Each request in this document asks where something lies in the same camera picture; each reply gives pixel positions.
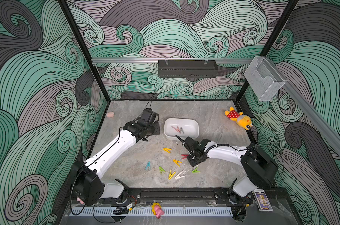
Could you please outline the pink clothespin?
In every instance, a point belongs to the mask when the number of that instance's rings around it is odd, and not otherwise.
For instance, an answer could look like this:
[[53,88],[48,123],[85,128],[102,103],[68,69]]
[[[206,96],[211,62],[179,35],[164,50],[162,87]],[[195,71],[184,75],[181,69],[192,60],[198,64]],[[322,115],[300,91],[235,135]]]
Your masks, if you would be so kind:
[[172,128],[179,134],[181,134],[181,129],[177,126],[177,127],[174,127],[172,126]]

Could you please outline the teal clothespin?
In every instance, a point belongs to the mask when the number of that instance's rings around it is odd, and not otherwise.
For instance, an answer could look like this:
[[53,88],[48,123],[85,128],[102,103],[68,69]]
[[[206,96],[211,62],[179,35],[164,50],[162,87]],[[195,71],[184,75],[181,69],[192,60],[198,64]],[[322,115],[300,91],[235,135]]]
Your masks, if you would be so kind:
[[151,170],[151,161],[148,161],[146,166],[145,166],[145,170],[146,171],[150,171]]

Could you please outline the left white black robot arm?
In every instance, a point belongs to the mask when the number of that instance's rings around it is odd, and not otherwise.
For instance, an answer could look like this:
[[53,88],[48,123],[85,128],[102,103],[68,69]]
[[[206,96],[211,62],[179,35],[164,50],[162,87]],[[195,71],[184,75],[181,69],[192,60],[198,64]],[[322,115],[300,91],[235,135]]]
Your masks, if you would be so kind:
[[138,141],[160,134],[159,122],[142,125],[130,121],[119,128],[119,134],[101,151],[84,162],[76,161],[70,170],[71,193],[86,206],[95,204],[101,198],[114,198],[120,202],[125,184],[116,181],[103,183],[102,177],[111,165]]

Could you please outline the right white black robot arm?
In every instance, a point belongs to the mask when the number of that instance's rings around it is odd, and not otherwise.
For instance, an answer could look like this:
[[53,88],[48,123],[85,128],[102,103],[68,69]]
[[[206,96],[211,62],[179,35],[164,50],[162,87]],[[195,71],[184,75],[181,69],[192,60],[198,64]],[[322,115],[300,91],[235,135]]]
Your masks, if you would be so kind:
[[278,171],[278,164],[261,148],[260,144],[249,146],[232,146],[227,143],[215,143],[208,139],[201,142],[191,137],[181,141],[189,155],[187,159],[191,166],[195,167],[209,158],[225,160],[239,166],[245,171],[245,175],[236,179],[230,189],[234,196],[245,197],[256,189],[268,189],[273,184]]

